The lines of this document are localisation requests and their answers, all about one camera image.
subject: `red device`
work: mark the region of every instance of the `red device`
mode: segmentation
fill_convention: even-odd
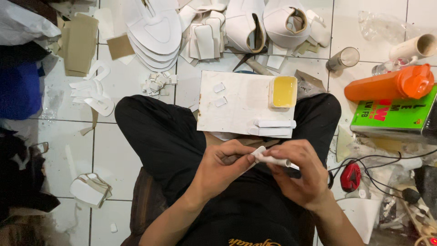
[[[361,180],[361,170],[358,164],[350,161],[340,176],[341,188],[346,192],[352,192],[358,189]]]

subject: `orange bottle cap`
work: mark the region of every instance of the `orange bottle cap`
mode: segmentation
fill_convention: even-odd
[[[420,99],[428,94],[434,86],[434,75],[429,64],[408,67],[403,81],[400,81],[400,89],[409,98]]]

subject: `black shirt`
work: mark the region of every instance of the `black shirt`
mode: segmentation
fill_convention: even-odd
[[[206,204],[178,245],[297,246],[303,211],[271,176],[250,170]]]

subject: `white board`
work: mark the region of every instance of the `white board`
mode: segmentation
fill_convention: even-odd
[[[295,109],[268,107],[269,83],[274,76],[202,71],[197,130],[231,132],[248,135],[253,122],[263,120],[293,120]],[[225,90],[214,92],[223,83]],[[227,104],[216,107],[214,101],[225,97]],[[290,135],[278,136],[291,138]]]

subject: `orange bottle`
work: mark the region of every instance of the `orange bottle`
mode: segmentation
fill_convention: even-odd
[[[410,66],[402,70],[355,80],[344,88],[351,101],[414,98],[420,99],[434,86],[430,65]]]

